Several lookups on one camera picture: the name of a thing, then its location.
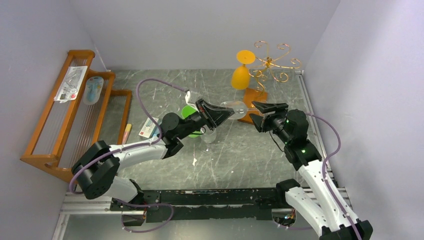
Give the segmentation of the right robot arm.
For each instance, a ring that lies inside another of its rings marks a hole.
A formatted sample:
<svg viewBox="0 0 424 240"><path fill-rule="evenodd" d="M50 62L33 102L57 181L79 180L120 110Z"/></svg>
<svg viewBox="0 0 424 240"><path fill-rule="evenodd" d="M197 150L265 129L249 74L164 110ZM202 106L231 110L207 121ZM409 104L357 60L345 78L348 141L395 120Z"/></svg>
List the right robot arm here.
<svg viewBox="0 0 424 240"><path fill-rule="evenodd" d="M313 201L294 179L276 185L275 202L292 207L316 232L320 240L369 240L373 227L349 207L328 175L327 162L308 140L309 122L305 112L288 109L286 103L252 104L261 115L249 116L260 133L270 133L284 143L284 153L316 197Z"/></svg>

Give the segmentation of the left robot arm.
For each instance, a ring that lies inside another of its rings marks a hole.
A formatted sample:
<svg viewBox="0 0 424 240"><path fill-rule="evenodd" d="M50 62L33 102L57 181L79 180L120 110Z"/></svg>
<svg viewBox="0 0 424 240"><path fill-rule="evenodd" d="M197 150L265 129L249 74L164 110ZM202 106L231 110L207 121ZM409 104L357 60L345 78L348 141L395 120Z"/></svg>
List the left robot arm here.
<svg viewBox="0 0 424 240"><path fill-rule="evenodd" d="M197 111L186 118L167 113L158 125L159 134L130 144L108 145L103 140L93 143L71 168L69 184L78 183L88 200L109 196L122 200L130 210L143 203L143 191L132 179L117 177L121 169L151 160L167 159L182 148L182 139L203 127L216 129L234 115L232 108L212 105L203 99L195 103Z"/></svg>

